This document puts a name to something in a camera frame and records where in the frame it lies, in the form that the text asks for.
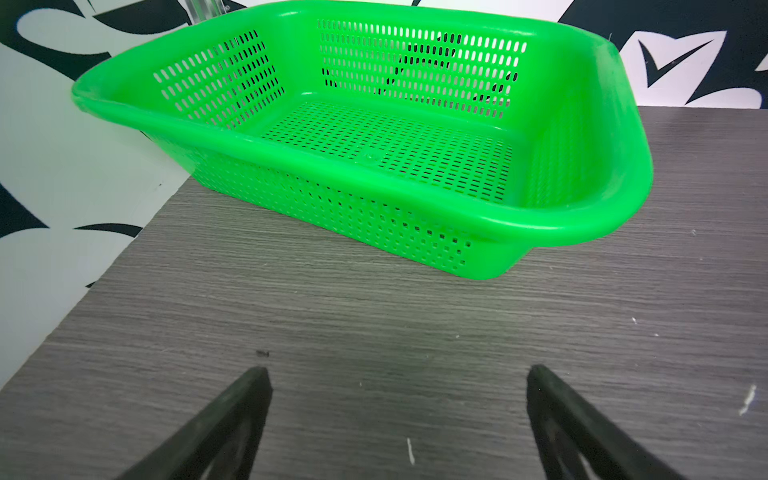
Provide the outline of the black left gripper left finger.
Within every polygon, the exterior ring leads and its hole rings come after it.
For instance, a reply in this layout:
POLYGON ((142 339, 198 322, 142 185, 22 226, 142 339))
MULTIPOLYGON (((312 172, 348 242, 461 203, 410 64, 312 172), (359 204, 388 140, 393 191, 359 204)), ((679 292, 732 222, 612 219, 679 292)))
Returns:
POLYGON ((119 477, 248 479, 272 394, 268 370, 248 369, 176 433, 119 477))

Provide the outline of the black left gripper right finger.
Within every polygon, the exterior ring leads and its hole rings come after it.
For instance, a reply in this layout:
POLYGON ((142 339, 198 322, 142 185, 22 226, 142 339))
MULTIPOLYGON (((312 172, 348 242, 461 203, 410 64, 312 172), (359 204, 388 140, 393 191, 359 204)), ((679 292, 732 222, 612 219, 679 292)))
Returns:
POLYGON ((527 375, 526 406, 548 479, 681 479, 542 364, 527 375))

